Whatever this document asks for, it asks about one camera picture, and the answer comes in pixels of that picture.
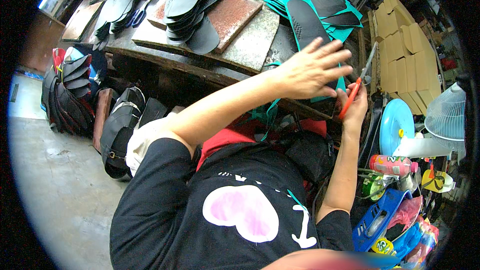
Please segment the concrete floor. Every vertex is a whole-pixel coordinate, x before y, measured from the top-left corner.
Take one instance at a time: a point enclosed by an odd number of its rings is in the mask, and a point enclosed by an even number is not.
[[[14,76],[9,102],[13,172],[34,230],[60,269],[112,269],[109,235],[126,183],[111,179],[92,140],[51,131],[42,82]]]

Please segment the scissors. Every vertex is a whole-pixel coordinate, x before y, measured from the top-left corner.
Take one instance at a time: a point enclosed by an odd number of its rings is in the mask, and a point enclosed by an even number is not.
[[[367,60],[367,64],[365,67],[361,70],[360,77],[357,78],[357,81],[355,82],[355,87],[353,87],[352,92],[350,93],[350,96],[345,102],[345,105],[342,108],[342,111],[338,115],[339,119],[343,119],[345,117],[345,113],[347,113],[347,110],[349,109],[350,105],[352,104],[353,100],[355,99],[355,96],[357,96],[357,93],[360,89],[360,84],[362,83],[363,78],[365,77],[365,74],[367,73],[368,69],[372,66],[372,59],[374,58],[375,50],[377,49],[378,42],[375,42],[373,44],[373,48],[370,52],[370,55]]]
[[[145,3],[135,11],[135,13],[133,14],[133,16],[130,18],[130,20],[128,21],[127,25],[125,25],[125,27],[138,27],[140,25],[140,23],[144,20],[145,18],[145,15],[146,15],[146,12],[145,12],[145,9],[147,8],[147,5],[150,3],[150,1],[152,0],[147,0],[145,1]]]

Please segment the white fan guard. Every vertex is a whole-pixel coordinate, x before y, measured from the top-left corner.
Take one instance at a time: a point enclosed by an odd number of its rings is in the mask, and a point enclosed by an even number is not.
[[[465,151],[465,91],[455,82],[427,108],[425,128],[441,146],[456,152]]]

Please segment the white cloth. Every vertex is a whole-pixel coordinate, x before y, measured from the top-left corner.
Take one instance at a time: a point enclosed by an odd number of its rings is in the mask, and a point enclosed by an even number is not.
[[[133,135],[128,141],[127,155],[125,156],[125,163],[130,167],[132,176],[135,176],[137,173],[138,167],[142,163],[150,144],[160,138],[159,132],[162,130],[165,123],[169,121],[171,117],[175,117],[183,109],[184,107],[182,106],[176,106],[166,117],[148,122],[141,128],[133,131]]]

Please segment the person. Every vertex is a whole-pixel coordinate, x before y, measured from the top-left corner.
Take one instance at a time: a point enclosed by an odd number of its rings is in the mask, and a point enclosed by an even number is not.
[[[364,86],[343,119],[341,146],[315,223],[298,169],[263,143],[225,146],[199,171],[192,165],[197,145],[274,99],[331,96],[345,104],[354,84],[346,93],[326,84],[352,72],[351,66],[338,67],[351,52],[341,50],[339,40],[320,47],[321,42],[317,38],[276,69],[190,105],[151,136],[157,140],[112,219],[114,269],[281,269],[283,259],[299,250],[353,251],[349,213],[367,110]]]

